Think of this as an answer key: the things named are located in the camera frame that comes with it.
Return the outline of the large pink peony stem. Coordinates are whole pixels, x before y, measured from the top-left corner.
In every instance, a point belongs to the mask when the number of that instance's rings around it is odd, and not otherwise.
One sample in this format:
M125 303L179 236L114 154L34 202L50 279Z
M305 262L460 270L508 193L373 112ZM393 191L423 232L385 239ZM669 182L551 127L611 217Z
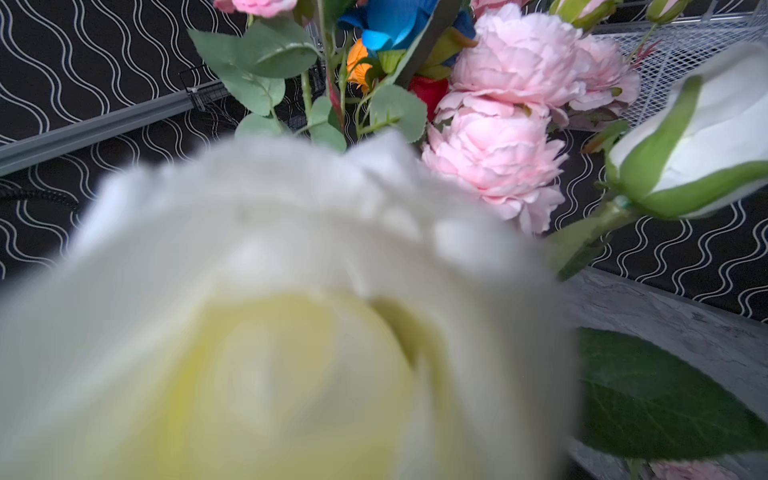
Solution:
M224 13L245 13L262 18L273 18L293 10L297 0L214 0L213 6Z

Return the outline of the pink rose spray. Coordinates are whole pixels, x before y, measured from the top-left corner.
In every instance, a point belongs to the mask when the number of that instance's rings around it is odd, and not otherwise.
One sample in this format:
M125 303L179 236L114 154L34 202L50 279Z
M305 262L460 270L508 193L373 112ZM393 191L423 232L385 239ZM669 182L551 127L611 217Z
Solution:
M556 479L767 447L708 376L575 329L538 240L397 133L230 138L107 176L1 304L5 479Z

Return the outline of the blue flower stem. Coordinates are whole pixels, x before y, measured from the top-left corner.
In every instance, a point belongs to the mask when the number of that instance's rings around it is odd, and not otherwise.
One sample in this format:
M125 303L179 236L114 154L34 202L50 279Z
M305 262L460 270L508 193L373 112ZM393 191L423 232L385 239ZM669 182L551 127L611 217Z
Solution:
M338 26L359 31L372 57L370 64L377 61L389 75L427 27L437 6L436 1L360 1L339 18ZM471 13L460 10L413 77L448 79L459 53L477 45L475 37Z

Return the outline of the white rose stem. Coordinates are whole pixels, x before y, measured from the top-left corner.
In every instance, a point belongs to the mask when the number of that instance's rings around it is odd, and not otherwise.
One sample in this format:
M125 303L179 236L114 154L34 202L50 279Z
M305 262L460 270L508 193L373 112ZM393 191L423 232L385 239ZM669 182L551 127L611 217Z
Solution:
M548 236L550 266L565 281L642 216L711 214L767 183L767 45L739 43L689 72L665 107L635 128L617 121L583 150L604 155L607 194L587 218Z

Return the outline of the yellow rose stem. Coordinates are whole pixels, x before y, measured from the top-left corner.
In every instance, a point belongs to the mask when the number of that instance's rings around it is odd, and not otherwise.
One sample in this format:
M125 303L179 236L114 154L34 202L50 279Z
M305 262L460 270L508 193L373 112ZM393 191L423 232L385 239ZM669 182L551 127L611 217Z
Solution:
M373 66L370 64L372 57L361 39L355 41L348 51L346 60L347 83L355 87L359 92L367 95L374 79Z

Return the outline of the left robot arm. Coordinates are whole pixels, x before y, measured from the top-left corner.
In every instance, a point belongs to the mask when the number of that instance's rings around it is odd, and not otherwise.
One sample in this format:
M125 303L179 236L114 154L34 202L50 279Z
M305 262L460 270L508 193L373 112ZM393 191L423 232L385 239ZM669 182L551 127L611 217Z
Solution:
M76 199L67 197L66 195L51 191L51 190L38 190L38 189L24 189L14 188L1 191L1 202L8 203L14 201L46 201L55 203L68 208L74 213L80 211L80 203Z

